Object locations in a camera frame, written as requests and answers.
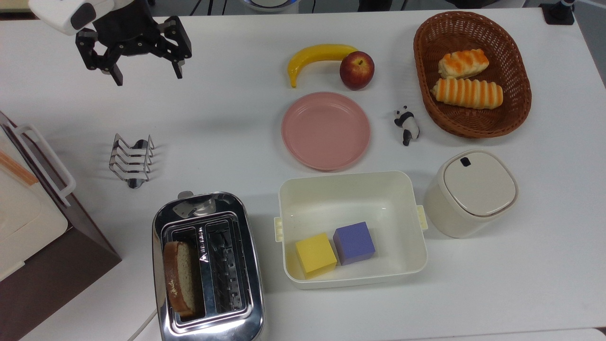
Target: bread box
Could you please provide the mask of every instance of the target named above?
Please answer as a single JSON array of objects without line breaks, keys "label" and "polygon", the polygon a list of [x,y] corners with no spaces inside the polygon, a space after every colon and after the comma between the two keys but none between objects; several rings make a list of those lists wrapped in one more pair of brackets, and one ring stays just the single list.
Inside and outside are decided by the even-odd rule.
[{"label": "bread box", "polygon": [[120,262],[33,126],[0,112],[0,148],[38,180],[0,169],[0,341],[15,341]]}]

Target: block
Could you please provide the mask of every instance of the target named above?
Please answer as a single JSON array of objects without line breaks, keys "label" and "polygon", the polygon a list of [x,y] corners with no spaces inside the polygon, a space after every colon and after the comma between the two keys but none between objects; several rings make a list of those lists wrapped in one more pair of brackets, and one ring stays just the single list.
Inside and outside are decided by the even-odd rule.
[{"label": "block", "polygon": [[338,228],[333,235],[341,265],[369,259],[375,254],[375,245],[366,222]]},{"label": "block", "polygon": [[297,241],[297,258],[303,268],[305,279],[310,279],[332,271],[337,265],[337,258],[330,246],[326,233]]}]

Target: yellow cube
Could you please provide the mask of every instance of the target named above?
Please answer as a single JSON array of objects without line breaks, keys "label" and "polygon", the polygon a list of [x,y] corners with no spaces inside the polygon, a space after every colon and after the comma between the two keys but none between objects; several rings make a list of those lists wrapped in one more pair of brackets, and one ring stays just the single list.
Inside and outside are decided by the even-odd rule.
[{"label": "yellow cube", "polygon": [[305,279],[332,271],[337,265],[335,252],[330,246],[326,233],[297,241],[297,258],[303,268]]}]

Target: canister lid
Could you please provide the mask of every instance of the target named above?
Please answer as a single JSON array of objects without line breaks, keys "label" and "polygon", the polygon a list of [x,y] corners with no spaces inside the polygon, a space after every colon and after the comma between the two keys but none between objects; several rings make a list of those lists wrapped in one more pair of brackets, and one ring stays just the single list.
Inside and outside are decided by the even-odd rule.
[{"label": "canister lid", "polygon": [[505,166],[482,151],[465,154],[444,169],[450,195],[468,213],[478,217],[497,214],[516,198],[516,183]]}]

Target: brown basket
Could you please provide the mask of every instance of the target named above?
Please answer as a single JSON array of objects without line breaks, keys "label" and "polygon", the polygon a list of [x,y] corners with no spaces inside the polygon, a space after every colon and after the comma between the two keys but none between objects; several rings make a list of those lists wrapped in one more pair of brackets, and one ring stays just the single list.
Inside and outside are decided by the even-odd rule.
[{"label": "brown basket", "polygon": [[[446,53],[482,49],[488,68],[472,77],[503,88],[503,104],[470,109],[438,102],[429,92],[440,78],[438,61]],[[427,19],[415,34],[415,61],[423,103],[433,121],[460,137],[506,135],[528,116],[532,94],[522,56],[511,36],[494,21],[472,12],[452,11]]]}]

